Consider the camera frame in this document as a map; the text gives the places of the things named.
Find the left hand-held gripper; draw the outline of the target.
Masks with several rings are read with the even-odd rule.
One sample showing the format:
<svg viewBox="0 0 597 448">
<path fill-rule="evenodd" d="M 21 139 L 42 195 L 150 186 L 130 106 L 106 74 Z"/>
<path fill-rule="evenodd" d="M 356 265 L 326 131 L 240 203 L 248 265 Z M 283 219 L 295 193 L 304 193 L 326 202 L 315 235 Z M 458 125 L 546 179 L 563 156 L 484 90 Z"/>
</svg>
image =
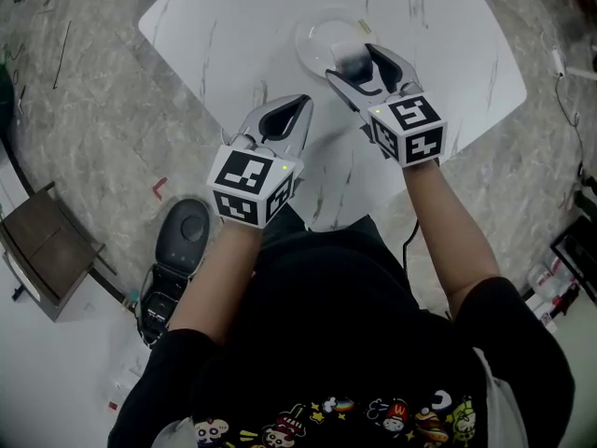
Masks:
<svg viewBox="0 0 597 448">
<path fill-rule="evenodd" d="M 294 196 L 304 169 L 314 103 L 306 94 L 279 97 L 254 108 L 228 145 L 218 149 L 207 178 L 215 213 L 266 227 Z M 281 139 L 262 142 L 259 139 Z"/>
</svg>

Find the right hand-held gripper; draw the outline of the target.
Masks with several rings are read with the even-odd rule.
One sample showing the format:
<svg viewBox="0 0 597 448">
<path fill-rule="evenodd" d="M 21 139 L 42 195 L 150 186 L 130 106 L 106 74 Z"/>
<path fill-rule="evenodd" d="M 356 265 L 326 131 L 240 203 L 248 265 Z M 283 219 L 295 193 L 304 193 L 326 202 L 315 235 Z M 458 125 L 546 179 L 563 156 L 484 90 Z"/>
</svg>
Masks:
<svg viewBox="0 0 597 448">
<path fill-rule="evenodd" d="M 328 84 L 352 111 L 361 113 L 369 142 L 385 158 L 403 168 L 438 159 L 445 149 L 447 121 L 421 88 L 414 67 L 380 45 L 367 43 L 366 48 L 383 86 L 368 91 L 334 70 L 326 70 Z"/>
</svg>

